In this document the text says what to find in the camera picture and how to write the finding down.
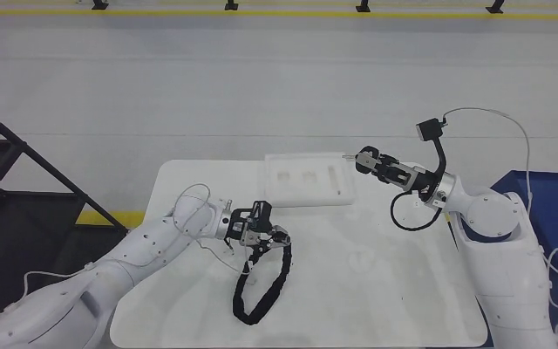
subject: white robotic arm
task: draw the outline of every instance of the white robotic arm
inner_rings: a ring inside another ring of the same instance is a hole
[[[141,224],[75,277],[8,306],[0,313],[0,348],[96,348],[117,303],[142,280],[172,262],[192,241],[233,238],[243,243],[247,235],[254,234],[258,242],[271,241],[260,239],[259,233],[251,230],[254,224],[231,220],[230,203],[222,207],[197,195],[181,195],[174,212]],[[263,224],[266,229],[269,226],[266,233],[275,232],[269,220],[262,223],[267,223]],[[273,243],[282,247],[290,244],[287,240]]]
[[[395,184],[410,194],[418,191],[425,205],[436,209],[432,224],[442,212],[449,214],[454,239],[468,270],[497,349],[556,349],[548,315],[550,284],[541,247],[529,216],[515,193],[501,195],[490,188],[464,187],[448,174],[439,142],[436,119],[418,124],[422,140],[433,140],[440,158],[435,172],[410,168],[374,147],[357,156],[357,170]]]

